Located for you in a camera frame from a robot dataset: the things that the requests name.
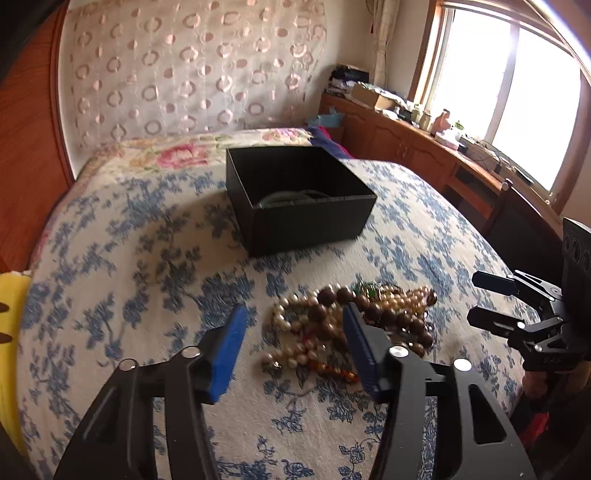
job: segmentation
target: figurine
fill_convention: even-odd
[[[443,113],[439,115],[433,125],[431,126],[431,135],[435,137],[436,134],[440,134],[445,130],[448,130],[452,127],[451,123],[448,121],[450,116],[449,110],[443,110]]]

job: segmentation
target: bead necklace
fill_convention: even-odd
[[[426,322],[427,307],[437,301],[432,288],[421,287],[406,293],[394,285],[360,282],[353,287],[327,285],[308,295],[296,293],[280,297],[273,305],[271,325],[278,332],[291,332],[295,342],[283,342],[281,349],[265,351],[262,366],[266,371],[281,371],[284,365],[307,366],[319,374],[341,377],[356,383],[352,371],[327,363],[327,350],[346,354],[343,332],[343,306],[354,301],[368,325],[383,328],[392,342],[405,345],[420,357],[433,346],[433,327]]]

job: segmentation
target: blue floral pattern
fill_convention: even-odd
[[[466,321],[477,302],[536,320],[518,301],[472,286],[478,268],[504,274],[506,267],[412,172],[343,162],[378,195],[362,235],[265,258],[248,258],[239,243],[223,165],[153,171],[116,183],[101,180],[99,171],[82,193],[64,200],[34,271],[18,357],[22,432],[42,478],[51,478],[119,361],[168,359],[222,325],[236,303],[247,306],[249,328],[228,393],[206,409],[222,477],[367,478],[387,407],[371,402],[359,385],[305,368],[264,372],[258,363],[261,349],[284,341],[268,326],[275,296],[360,278],[433,286],[439,302],[429,316],[436,337],[430,360],[469,358],[503,408],[513,408],[521,358]],[[329,363],[351,368],[338,353]],[[161,399],[154,408],[156,457],[166,478]],[[430,402],[427,440],[435,431]],[[427,442],[420,478],[433,456]]]

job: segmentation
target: wooden chair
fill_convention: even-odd
[[[481,231],[512,270],[521,270],[560,287],[562,240],[539,211],[505,180]]]

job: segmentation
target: yellow object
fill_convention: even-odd
[[[30,283],[24,275],[0,274],[0,422],[22,455],[27,451],[18,424],[17,345]]]

